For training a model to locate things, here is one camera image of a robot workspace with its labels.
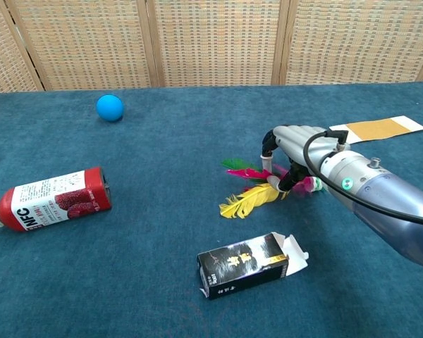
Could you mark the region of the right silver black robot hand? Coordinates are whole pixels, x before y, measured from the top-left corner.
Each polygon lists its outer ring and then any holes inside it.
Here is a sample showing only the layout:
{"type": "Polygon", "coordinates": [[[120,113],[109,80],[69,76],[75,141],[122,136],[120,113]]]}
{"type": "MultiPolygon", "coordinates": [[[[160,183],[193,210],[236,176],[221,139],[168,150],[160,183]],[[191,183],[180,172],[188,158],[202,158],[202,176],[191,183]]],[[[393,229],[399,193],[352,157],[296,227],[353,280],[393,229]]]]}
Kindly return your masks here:
{"type": "MultiPolygon", "coordinates": [[[[290,169],[283,178],[271,175],[268,183],[279,192],[289,192],[297,183],[312,175],[303,156],[307,141],[316,134],[325,132],[322,127],[307,125],[280,125],[267,132],[262,141],[262,167],[272,171],[272,152],[280,148],[290,161],[290,169]]],[[[338,140],[335,137],[319,137],[308,149],[310,161],[319,168],[323,161],[336,150],[338,140]]]]}

